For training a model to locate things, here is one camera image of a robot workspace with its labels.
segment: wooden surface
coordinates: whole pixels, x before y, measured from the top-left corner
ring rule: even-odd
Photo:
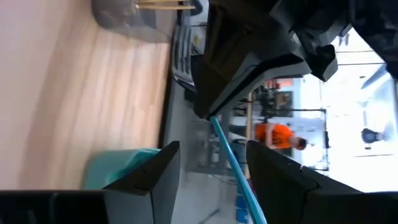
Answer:
[[[77,189],[94,153],[157,146],[167,41],[99,28],[87,0],[3,0],[0,27],[0,189]]]

